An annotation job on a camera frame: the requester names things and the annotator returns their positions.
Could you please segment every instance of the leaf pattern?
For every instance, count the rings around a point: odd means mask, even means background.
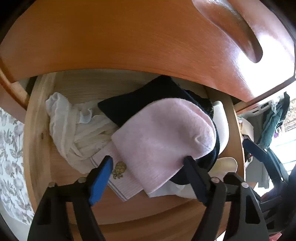
[[[1,108],[0,121],[0,198],[12,218],[30,225],[34,212],[23,176],[24,124]]]

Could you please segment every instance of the floral curtain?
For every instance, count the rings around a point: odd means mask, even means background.
[[[24,179],[24,124],[1,108],[0,119],[0,199],[12,218],[30,225],[34,212]]]
[[[290,101],[290,108],[283,125],[286,132],[296,128],[296,99]]]

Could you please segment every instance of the drawer handle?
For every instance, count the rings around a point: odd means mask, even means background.
[[[222,30],[254,63],[262,56],[262,47],[245,19],[227,0],[192,0],[195,8]]]

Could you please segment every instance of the screw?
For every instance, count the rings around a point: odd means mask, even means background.
[[[242,183],[241,186],[242,186],[243,188],[248,188],[248,187],[249,187],[249,184],[247,184],[247,183]]]
[[[48,184],[48,187],[49,187],[49,188],[53,188],[55,185],[56,185],[55,182],[50,182],[50,183]]]
[[[217,177],[212,177],[211,178],[211,182],[213,182],[213,183],[219,183],[220,182],[220,179],[217,178]]]
[[[79,183],[85,183],[86,182],[86,177],[80,177],[78,178]]]

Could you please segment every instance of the open drawer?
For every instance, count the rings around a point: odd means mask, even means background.
[[[136,90],[157,76],[137,71],[91,69],[56,72],[37,78],[25,120],[23,150],[25,179],[34,210],[49,182],[65,185],[83,176],[59,155],[49,135],[49,117],[45,109],[48,97],[54,92],[60,92],[72,104],[105,99]],[[241,134],[230,96],[188,80],[173,79],[181,87],[203,98],[209,97],[223,103],[229,124],[229,142],[220,157],[235,158],[238,174],[244,177]],[[226,228],[229,208],[227,203],[220,233]],[[106,240],[190,240],[205,207],[197,200],[177,196],[149,198],[143,191],[127,202],[122,202],[107,187],[101,201],[92,210]],[[70,205],[68,216],[73,223],[73,234],[79,240]]]

